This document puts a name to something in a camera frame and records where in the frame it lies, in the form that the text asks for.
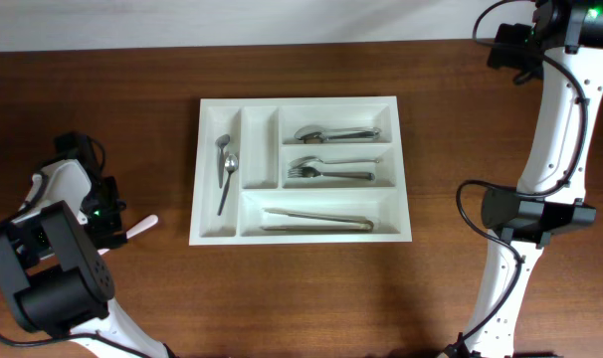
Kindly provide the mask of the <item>pink plastic knife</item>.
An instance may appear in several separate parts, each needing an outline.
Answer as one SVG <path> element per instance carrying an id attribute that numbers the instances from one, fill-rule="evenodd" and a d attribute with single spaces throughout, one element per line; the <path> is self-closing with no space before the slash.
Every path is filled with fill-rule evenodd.
<path id="1" fill-rule="evenodd" d="M 106 254 L 110 250 L 115 250 L 123 245 L 127 244 L 128 241 L 143 232 L 153 228 L 159 222 L 157 215 L 149 215 L 146 218 L 140 220 L 137 224 L 133 225 L 128 230 L 115 229 L 109 231 L 104 235 L 100 235 L 95 239 L 95 246 L 100 255 Z"/>

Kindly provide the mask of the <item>metal tongs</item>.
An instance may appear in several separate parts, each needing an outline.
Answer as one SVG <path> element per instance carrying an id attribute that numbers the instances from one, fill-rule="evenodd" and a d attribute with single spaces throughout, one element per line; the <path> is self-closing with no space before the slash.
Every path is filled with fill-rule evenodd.
<path id="1" fill-rule="evenodd" d="M 264 231 L 278 232 L 335 232 L 370 233 L 374 223 L 364 217 L 313 214 L 283 209 L 266 209 L 266 214 L 303 220 L 302 224 L 266 225 Z"/>

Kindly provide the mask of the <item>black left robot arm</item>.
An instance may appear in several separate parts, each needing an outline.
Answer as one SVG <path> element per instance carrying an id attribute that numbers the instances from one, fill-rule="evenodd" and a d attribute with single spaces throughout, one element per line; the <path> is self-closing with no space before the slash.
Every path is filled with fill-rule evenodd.
<path id="1" fill-rule="evenodd" d="M 171 357 L 115 298 L 104 254 L 125 245 L 126 204 L 106 176 L 104 147 L 79 132 L 54 140 L 56 154 L 33 172 L 17 212 L 0 221 L 0 290 L 15 321 L 42 340 L 0 343 L 35 348 L 73 342 L 97 357 Z"/>

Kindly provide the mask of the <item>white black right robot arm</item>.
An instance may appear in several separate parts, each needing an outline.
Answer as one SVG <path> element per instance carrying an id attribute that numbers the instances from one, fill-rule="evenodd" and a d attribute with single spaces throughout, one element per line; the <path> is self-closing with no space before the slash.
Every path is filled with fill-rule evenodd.
<path id="1" fill-rule="evenodd" d="M 531 23 L 502 24 L 488 65 L 517 71 L 517 85 L 543 82 L 531 151 L 513 187 L 483 180 L 481 224 L 487 261 L 467 328 L 444 357 L 511 357 L 517 318 L 531 273 L 552 237 L 591 226 L 585 170 L 603 97 L 603 1 L 539 0 Z"/>

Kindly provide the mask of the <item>large metal spoon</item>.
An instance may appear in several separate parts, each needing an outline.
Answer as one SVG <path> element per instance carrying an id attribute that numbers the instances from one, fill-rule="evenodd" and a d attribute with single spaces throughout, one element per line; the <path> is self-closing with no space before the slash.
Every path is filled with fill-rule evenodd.
<path id="1" fill-rule="evenodd" d="M 380 136 L 379 132 L 374 131 L 360 131 L 351 132 L 339 135 L 328 135 L 326 133 L 311 133 L 300 138 L 304 144 L 322 144 L 328 142 L 343 142 L 353 140 L 375 140 Z"/>
<path id="2" fill-rule="evenodd" d="M 346 134 L 351 132 L 360 132 L 360 131 L 374 131 L 379 132 L 381 134 L 382 130 L 378 127 L 349 127 L 349 128 L 325 128 L 319 125 L 308 125 L 300 128 L 294 135 L 294 138 L 300 140 L 301 137 L 305 135 L 309 135 L 311 133 L 326 133 L 328 135 L 339 135 Z"/>

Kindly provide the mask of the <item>small teaspoon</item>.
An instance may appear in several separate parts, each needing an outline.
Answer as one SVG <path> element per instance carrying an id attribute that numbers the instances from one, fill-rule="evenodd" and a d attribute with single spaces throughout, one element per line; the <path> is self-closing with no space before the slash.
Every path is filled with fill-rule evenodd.
<path id="1" fill-rule="evenodd" d="M 219 188 L 222 188 L 224 178 L 224 163 L 225 163 L 225 147 L 231 142 L 231 136 L 229 134 L 223 134 L 218 137 L 215 141 L 216 148 L 218 150 L 217 155 L 217 172 L 218 172 L 218 184 Z"/>
<path id="2" fill-rule="evenodd" d="M 231 183 L 231 178 L 233 176 L 233 174 L 238 170 L 239 168 L 239 159 L 235 154 L 229 154 L 224 162 L 224 169 L 226 171 L 227 174 L 227 179 L 226 182 L 223 186 L 222 189 L 222 196 L 221 196 L 221 200 L 219 203 L 219 207 L 218 207 L 218 211 L 217 211 L 217 215 L 221 216 L 228 198 L 228 194 L 230 191 L 230 183 Z"/>

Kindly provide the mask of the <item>dark-handled metal fork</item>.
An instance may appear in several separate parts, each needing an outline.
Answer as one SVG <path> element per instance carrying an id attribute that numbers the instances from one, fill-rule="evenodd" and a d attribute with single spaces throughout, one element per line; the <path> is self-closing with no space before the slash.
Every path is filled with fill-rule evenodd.
<path id="1" fill-rule="evenodd" d="M 320 171 L 313 167 L 298 167 L 289 169 L 287 172 L 288 178 L 317 178 L 317 177 L 332 177 L 343 179 L 357 179 L 374 181 L 375 175 L 371 172 L 326 172 Z"/>

